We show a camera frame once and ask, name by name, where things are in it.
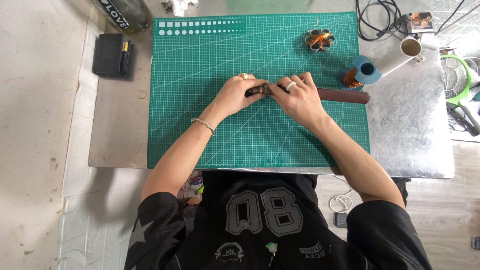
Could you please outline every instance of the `blue spool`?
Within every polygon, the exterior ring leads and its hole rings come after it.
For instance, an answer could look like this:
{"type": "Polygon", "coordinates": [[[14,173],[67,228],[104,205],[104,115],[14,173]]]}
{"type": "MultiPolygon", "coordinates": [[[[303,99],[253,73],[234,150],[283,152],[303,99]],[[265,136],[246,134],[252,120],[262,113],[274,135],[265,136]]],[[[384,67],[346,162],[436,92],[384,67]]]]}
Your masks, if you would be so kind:
{"type": "MultiPolygon", "coordinates": [[[[355,69],[355,79],[364,85],[371,85],[378,81],[382,74],[378,71],[377,66],[375,66],[370,59],[366,56],[359,55],[352,62],[353,68],[355,69]]],[[[350,88],[343,84],[343,78],[350,71],[350,68],[346,68],[338,73],[336,84],[342,90],[355,90],[360,91],[363,89],[363,85],[357,86],[355,88],[350,88]]]]}

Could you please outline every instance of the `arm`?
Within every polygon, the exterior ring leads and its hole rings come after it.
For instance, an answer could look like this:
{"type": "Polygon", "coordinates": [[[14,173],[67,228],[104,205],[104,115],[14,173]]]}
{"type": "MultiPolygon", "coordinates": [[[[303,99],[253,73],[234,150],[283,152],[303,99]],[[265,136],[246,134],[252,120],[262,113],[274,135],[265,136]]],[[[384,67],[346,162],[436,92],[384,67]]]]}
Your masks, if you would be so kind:
{"type": "Polygon", "coordinates": [[[289,94],[270,84],[268,88],[274,93],[271,97],[325,145],[362,201],[385,200],[405,209],[402,195],[390,176],[325,112],[310,73],[283,77],[278,84],[288,85],[292,81],[296,85],[290,87],[289,94]]]}
{"type": "MultiPolygon", "coordinates": [[[[249,80],[244,81],[240,76],[234,76],[225,82],[215,99],[198,119],[207,122],[215,130],[227,116],[264,98],[263,94],[245,97],[245,91],[248,88],[268,83],[265,80],[255,79],[251,74],[249,77],[249,80]]],[[[176,196],[195,168],[211,135],[210,129],[195,121],[158,161],[145,182],[142,201],[149,195],[161,191],[170,192],[176,196]]]]}

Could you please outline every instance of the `wooden floor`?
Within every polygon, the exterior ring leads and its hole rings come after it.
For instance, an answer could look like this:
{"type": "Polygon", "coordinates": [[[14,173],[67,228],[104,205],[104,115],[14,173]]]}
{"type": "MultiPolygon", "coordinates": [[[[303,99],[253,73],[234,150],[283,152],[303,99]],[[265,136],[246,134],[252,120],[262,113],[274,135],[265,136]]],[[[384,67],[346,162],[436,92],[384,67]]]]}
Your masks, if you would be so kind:
{"type": "MultiPolygon", "coordinates": [[[[407,183],[407,212],[435,270],[480,270],[480,250],[471,248],[471,236],[480,236],[480,143],[452,141],[453,179],[412,179],[407,183]]],[[[333,225],[328,200],[348,191],[331,176],[319,176],[316,192],[330,229],[342,239],[347,230],[333,225]]],[[[356,192],[354,205],[361,203],[356,192]]]]}

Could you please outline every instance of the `hand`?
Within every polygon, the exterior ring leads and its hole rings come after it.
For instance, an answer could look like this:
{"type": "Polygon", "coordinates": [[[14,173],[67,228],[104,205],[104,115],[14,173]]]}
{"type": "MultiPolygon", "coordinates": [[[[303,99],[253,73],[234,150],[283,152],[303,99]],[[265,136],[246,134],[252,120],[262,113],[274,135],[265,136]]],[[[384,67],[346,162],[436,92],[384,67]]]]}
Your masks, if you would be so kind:
{"type": "Polygon", "coordinates": [[[228,79],[199,118],[202,119],[203,117],[202,120],[214,128],[213,125],[216,127],[226,117],[264,98],[265,95],[261,93],[245,97],[247,89],[268,84],[268,81],[256,79],[252,74],[248,74],[248,76],[248,80],[243,80],[238,75],[228,79]]]}
{"type": "Polygon", "coordinates": [[[286,115],[308,130],[312,130],[319,121],[328,116],[320,102],[312,75],[305,72],[300,76],[283,77],[277,84],[287,86],[291,82],[296,84],[290,87],[289,93],[275,84],[269,84],[268,88],[273,92],[270,97],[280,105],[286,115]]]}

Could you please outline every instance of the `silver bracelet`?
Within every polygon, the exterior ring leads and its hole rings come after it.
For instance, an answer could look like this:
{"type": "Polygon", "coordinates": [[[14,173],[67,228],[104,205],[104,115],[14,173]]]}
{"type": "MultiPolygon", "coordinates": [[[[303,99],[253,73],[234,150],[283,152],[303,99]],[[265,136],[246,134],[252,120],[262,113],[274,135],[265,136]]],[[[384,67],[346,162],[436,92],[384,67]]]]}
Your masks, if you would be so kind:
{"type": "Polygon", "coordinates": [[[215,136],[215,132],[213,132],[213,128],[212,128],[207,122],[205,122],[205,121],[203,121],[203,120],[200,120],[200,119],[198,119],[198,118],[192,118],[192,120],[191,120],[192,124],[193,124],[195,121],[198,121],[198,122],[204,124],[206,127],[208,127],[208,129],[212,132],[212,136],[211,136],[211,137],[215,136]]]}

